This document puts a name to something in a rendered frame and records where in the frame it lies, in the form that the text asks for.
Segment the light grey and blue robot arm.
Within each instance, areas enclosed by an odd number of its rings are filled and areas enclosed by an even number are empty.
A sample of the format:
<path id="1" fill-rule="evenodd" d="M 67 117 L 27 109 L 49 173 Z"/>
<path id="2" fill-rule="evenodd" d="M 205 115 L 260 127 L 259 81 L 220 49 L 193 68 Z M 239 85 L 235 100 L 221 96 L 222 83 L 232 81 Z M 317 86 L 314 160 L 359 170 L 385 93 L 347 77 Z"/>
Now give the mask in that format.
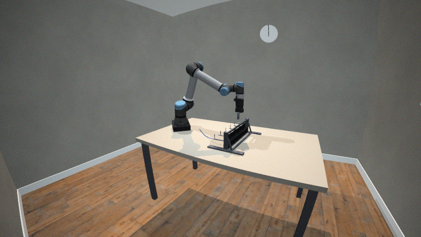
<path id="1" fill-rule="evenodd" d="M 186 117 L 186 111 L 194 106 L 194 91 L 197 83 L 197 79 L 211 86 L 215 90 L 219 91 L 222 96 L 226 96 L 230 92 L 236 92 L 236 94 L 244 94 L 244 83 L 236 82 L 236 84 L 222 84 L 209 75 L 203 73 L 204 67 L 200 62 L 192 62 L 186 66 L 186 71 L 190 75 L 186 94 L 182 101 L 177 101 L 174 105 L 175 108 L 175 119 L 174 125 L 185 126 L 188 124 Z M 186 102 L 186 103 L 185 103 Z"/>

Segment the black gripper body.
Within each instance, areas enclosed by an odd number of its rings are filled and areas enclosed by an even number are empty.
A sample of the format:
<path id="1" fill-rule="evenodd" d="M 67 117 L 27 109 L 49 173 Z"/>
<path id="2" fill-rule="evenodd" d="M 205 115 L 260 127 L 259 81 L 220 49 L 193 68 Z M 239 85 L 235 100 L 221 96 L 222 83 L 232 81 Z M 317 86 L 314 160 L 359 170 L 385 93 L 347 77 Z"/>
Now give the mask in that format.
<path id="1" fill-rule="evenodd" d="M 243 108 L 244 99 L 243 98 L 244 98 L 244 94 L 242 94 L 242 95 L 236 94 L 236 98 L 234 98 L 234 101 L 236 102 L 235 112 L 238 112 L 238 113 L 244 112 L 244 108 Z"/>

